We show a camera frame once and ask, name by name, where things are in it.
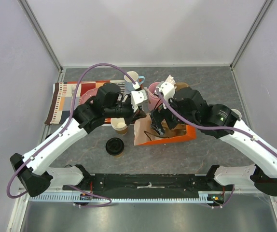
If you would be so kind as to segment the orange paper bag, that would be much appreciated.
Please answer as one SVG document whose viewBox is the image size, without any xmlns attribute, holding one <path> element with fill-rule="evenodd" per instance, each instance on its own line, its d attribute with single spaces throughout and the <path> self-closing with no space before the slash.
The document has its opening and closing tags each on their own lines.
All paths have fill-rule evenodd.
<svg viewBox="0 0 277 232">
<path fill-rule="evenodd" d="M 184 124 L 178 124 L 174 129 L 169 129 L 167 123 L 163 120 L 165 133 L 159 135 L 151 128 L 151 117 L 148 113 L 145 118 L 140 118 L 134 123 L 134 145 L 159 145 L 169 143 L 180 143 L 195 140 L 196 130 L 194 127 Z"/>
</svg>

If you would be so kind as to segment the brown cardboard cup carrier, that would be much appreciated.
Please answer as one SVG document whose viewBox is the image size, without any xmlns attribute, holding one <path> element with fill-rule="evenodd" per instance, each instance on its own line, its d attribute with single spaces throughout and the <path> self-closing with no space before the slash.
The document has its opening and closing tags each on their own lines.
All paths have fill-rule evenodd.
<svg viewBox="0 0 277 232">
<path fill-rule="evenodd" d="M 175 91 L 179 91 L 182 88 L 189 87 L 189 85 L 187 83 L 183 83 L 183 82 L 176 83 L 174 86 L 175 86 Z"/>
</svg>

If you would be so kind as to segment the black plastic cup lid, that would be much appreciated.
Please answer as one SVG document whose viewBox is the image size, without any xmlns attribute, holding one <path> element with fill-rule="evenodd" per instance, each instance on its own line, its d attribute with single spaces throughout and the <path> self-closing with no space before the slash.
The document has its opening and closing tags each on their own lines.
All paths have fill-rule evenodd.
<svg viewBox="0 0 277 232">
<path fill-rule="evenodd" d="M 114 155 L 123 152 L 124 148 L 124 142 L 122 141 L 122 139 L 117 137 L 110 138 L 105 145 L 105 149 L 109 155 Z"/>
</svg>

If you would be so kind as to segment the brown paper coffee cup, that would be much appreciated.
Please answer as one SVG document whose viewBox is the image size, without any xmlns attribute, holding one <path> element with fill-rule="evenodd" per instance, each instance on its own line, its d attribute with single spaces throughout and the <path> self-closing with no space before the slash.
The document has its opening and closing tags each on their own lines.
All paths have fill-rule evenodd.
<svg viewBox="0 0 277 232">
<path fill-rule="evenodd" d="M 120 152 L 118 154 L 114 154 L 114 155 L 111 155 L 111 156 L 113 156 L 114 158 L 119 158 L 119 157 L 121 157 L 123 155 L 123 153 L 124 152 Z"/>
</svg>

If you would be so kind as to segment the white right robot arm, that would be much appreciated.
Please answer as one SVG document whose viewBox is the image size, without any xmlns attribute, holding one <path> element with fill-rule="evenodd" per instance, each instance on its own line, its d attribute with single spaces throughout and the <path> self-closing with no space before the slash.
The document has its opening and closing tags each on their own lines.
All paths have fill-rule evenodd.
<svg viewBox="0 0 277 232">
<path fill-rule="evenodd" d="M 190 87 L 175 91 L 171 84 L 163 82 L 155 92 L 163 103 L 163 107 L 151 112 L 151 126 L 157 133 L 164 134 L 163 120 L 171 129 L 186 124 L 233 146 L 252 160 L 253 165 L 245 167 L 213 165 L 205 178 L 208 189 L 227 185 L 255 187 L 277 196 L 277 149 L 252 131 L 235 111 L 223 104 L 207 104 L 200 92 Z"/>
</svg>

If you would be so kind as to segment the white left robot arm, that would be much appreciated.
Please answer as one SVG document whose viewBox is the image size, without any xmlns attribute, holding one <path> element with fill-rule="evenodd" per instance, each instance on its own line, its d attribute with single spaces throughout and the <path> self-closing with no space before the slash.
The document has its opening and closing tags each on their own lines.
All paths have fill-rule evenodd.
<svg viewBox="0 0 277 232">
<path fill-rule="evenodd" d="M 145 90 L 139 88 L 122 95 L 120 87 L 105 83 L 96 95 L 76 107 L 64 124 L 31 151 L 15 153 L 10 162 L 27 193 L 38 196 L 48 188 L 73 185 L 85 190 L 90 174 L 82 165 L 70 168 L 51 168 L 51 163 L 71 145 L 104 124 L 107 118 L 122 118 L 130 124 L 135 117 L 145 117 L 141 107 L 148 101 Z"/>
</svg>

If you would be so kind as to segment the pink utensil holder cup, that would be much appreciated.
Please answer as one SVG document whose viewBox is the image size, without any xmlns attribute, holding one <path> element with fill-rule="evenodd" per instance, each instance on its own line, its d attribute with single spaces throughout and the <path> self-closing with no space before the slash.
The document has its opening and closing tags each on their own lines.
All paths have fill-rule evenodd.
<svg viewBox="0 0 277 232">
<path fill-rule="evenodd" d="M 148 103 L 148 108 L 149 110 L 153 110 L 157 107 L 159 107 L 161 104 L 162 104 L 162 101 L 160 98 L 158 98 L 156 95 L 155 95 L 155 89 L 156 89 L 156 86 L 159 84 L 160 82 L 155 82 L 155 83 L 152 83 L 149 87 L 148 87 L 148 96 L 149 96 L 149 103 Z"/>
</svg>

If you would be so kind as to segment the stack of paper cups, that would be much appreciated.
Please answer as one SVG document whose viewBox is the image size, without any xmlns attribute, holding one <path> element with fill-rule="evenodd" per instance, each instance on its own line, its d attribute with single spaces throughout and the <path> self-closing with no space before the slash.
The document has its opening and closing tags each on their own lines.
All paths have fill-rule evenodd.
<svg viewBox="0 0 277 232">
<path fill-rule="evenodd" d="M 128 131 L 124 118 L 111 118 L 111 126 L 119 135 L 125 135 Z"/>
</svg>

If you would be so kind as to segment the pink polka dot plate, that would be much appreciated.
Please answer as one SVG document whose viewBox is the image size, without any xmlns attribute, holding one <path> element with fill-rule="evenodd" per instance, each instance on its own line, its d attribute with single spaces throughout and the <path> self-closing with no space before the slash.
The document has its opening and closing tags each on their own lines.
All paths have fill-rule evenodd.
<svg viewBox="0 0 277 232">
<path fill-rule="evenodd" d="M 88 99 L 93 96 L 96 96 L 98 88 L 90 89 L 86 91 L 80 98 L 79 104 L 84 104 Z"/>
</svg>

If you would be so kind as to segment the small white paper cup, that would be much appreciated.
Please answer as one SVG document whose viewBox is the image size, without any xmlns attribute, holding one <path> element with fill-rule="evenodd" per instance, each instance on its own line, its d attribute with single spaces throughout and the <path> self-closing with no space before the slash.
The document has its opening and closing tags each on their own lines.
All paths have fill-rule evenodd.
<svg viewBox="0 0 277 232">
<path fill-rule="evenodd" d="M 237 110 L 237 109 L 232 109 L 232 111 L 233 111 L 235 114 L 238 115 L 238 118 L 239 118 L 239 119 L 242 119 L 242 114 L 241 114 L 241 112 L 240 112 L 239 110 Z"/>
</svg>

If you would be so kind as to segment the colourful patchwork placemat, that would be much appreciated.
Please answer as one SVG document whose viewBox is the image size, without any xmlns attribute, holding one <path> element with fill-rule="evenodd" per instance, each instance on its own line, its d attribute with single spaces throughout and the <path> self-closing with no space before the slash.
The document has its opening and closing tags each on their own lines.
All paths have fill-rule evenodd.
<svg viewBox="0 0 277 232">
<path fill-rule="evenodd" d="M 76 84 L 75 95 L 71 95 L 71 87 Z M 98 88 L 96 96 L 88 99 L 84 104 L 79 104 L 81 96 L 88 90 Z M 119 101 L 119 96 L 124 97 L 124 80 L 60 82 L 53 86 L 54 93 L 50 111 L 45 121 L 46 125 L 63 124 L 73 111 L 77 120 L 100 119 L 101 123 L 110 123 L 111 118 L 130 117 L 134 112 L 129 95 L 126 101 Z"/>
</svg>

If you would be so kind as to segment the pink handled fork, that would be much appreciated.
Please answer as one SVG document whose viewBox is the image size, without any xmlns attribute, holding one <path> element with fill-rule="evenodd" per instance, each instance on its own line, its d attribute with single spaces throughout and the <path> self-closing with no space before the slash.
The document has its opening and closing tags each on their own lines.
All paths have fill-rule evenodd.
<svg viewBox="0 0 277 232">
<path fill-rule="evenodd" d="M 71 87 L 71 95 L 72 95 L 72 96 L 75 95 L 74 93 L 75 93 L 76 86 L 77 86 L 77 85 L 74 84 L 74 85 L 72 85 L 72 87 Z"/>
</svg>

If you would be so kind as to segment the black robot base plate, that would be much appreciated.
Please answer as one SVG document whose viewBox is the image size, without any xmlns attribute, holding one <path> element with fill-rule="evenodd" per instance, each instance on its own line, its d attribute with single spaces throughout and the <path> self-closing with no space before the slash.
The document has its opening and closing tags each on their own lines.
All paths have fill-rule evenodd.
<svg viewBox="0 0 277 232">
<path fill-rule="evenodd" d="M 199 192 L 230 192 L 209 175 L 195 174 L 95 174 L 76 186 L 112 197 L 195 197 Z"/>
</svg>

